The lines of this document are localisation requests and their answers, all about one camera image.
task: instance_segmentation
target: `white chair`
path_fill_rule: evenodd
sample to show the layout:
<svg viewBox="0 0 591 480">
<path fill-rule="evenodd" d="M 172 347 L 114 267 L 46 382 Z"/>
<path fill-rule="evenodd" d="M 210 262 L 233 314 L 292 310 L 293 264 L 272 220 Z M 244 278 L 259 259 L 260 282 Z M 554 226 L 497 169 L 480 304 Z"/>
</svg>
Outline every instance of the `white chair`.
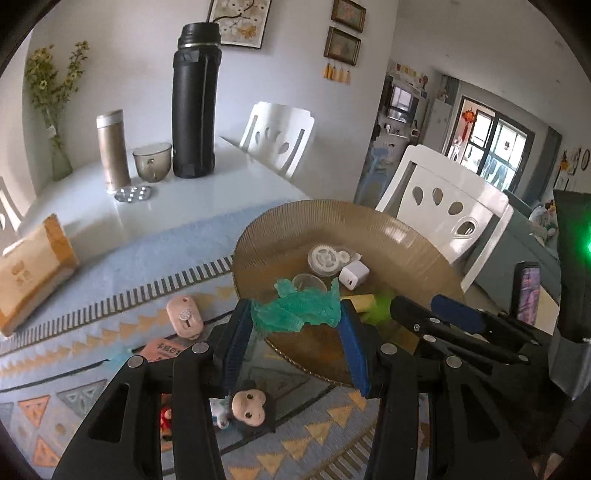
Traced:
<svg viewBox="0 0 591 480">
<path fill-rule="evenodd" d="M 427 238 L 449 263 L 499 218 L 484 249 L 462 280 L 474 282 L 513 215 L 507 196 L 459 163 L 423 145 L 408 147 L 376 210 L 389 213 Z"/>
<path fill-rule="evenodd" d="M 308 110 L 259 102 L 240 141 L 240 148 L 290 179 L 310 139 L 314 118 Z"/>
<path fill-rule="evenodd" d="M 18 225 L 14 225 L 19 221 L 18 210 L 8 194 L 4 179 L 0 177 L 0 256 L 6 247 L 19 239 L 16 230 Z"/>
</svg>

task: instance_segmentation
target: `yellow flowers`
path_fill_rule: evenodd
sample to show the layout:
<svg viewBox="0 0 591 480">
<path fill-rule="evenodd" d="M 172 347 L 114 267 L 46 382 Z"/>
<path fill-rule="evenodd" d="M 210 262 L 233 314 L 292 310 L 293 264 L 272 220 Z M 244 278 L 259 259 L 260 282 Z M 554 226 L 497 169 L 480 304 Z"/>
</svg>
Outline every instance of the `yellow flowers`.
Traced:
<svg viewBox="0 0 591 480">
<path fill-rule="evenodd" d="M 65 104 L 70 100 L 72 92 L 78 91 L 77 83 L 84 73 L 82 64 L 87 60 L 85 55 L 90 48 L 87 41 L 76 43 L 70 55 L 66 77 L 62 83 L 57 80 L 58 71 L 53 63 L 53 45 L 38 48 L 27 59 L 25 78 L 27 80 L 31 101 L 43 115 L 59 117 Z"/>
</svg>

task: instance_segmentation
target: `toy figure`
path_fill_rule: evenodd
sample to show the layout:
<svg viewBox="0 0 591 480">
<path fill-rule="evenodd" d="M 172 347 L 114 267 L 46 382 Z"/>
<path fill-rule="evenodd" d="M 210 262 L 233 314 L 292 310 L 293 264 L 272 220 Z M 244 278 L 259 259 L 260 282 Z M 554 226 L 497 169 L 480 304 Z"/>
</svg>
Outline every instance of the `toy figure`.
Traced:
<svg viewBox="0 0 591 480">
<path fill-rule="evenodd" d="M 170 442 L 173 439 L 171 428 L 172 418 L 173 410 L 170 406 L 164 406 L 160 409 L 160 437 L 166 442 Z"/>
<path fill-rule="evenodd" d="M 245 436 L 275 432 L 275 399 L 246 380 L 230 399 L 235 424 Z"/>
<path fill-rule="evenodd" d="M 536 207 L 530 215 L 530 222 L 535 227 L 536 238 L 544 245 L 558 231 L 554 200 Z"/>
<path fill-rule="evenodd" d="M 230 397 L 212 398 L 209 400 L 212 409 L 212 420 L 217 428 L 225 430 L 230 426 L 232 410 L 230 410 Z"/>
<path fill-rule="evenodd" d="M 257 433 L 275 432 L 275 400 L 266 392 L 256 388 L 252 380 L 242 384 L 242 389 L 226 398 L 209 400 L 212 420 L 219 429 L 225 430 L 230 421 L 245 436 Z M 173 412 L 170 402 L 160 410 L 160 436 L 163 440 L 172 440 Z"/>
</svg>

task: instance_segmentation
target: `gray sofa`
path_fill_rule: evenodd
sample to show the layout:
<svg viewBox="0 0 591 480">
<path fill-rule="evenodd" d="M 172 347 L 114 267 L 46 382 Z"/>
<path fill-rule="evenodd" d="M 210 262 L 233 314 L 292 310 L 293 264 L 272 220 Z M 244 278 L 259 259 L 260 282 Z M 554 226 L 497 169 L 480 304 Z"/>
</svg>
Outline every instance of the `gray sofa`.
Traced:
<svg viewBox="0 0 591 480">
<path fill-rule="evenodd" d="M 541 267 L 542 286 L 558 303 L 560 300 L 560 261 L 558 260 L 558 254 L 556 251 L 541 245 L 532 235 L 534 230 L 528 219 L 531 208 L 510 192 L 504 193 L 509 197 L 509 204 L 513 206 L 515 212 L 505 233 L 476 277 L 476 284 L 500 308 L 509 311 L 515 265 L 523 261 L 535 261 Z M 466 271 L 476 261 L 488 238 L 490 238 L 493 228 L 494 225 L 489 225 L 476 243 L 474 250 L 466 261 Z"/>
</svg>

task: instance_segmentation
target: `gold thermos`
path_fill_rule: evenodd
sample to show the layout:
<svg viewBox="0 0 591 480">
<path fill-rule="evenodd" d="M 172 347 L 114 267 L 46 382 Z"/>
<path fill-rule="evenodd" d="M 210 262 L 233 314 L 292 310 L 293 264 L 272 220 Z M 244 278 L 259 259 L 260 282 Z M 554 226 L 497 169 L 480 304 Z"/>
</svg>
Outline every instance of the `gold thermos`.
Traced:
<svg viewBox="0 0 591 480">
<path fill-rule="evenodd" d="M 125 149 L 123 110 L 105 113 L 96 117 L 99 132 L 100 161 L 105 171 L 107 192 L 115 193 L 131 185 Z"/>
</svg>

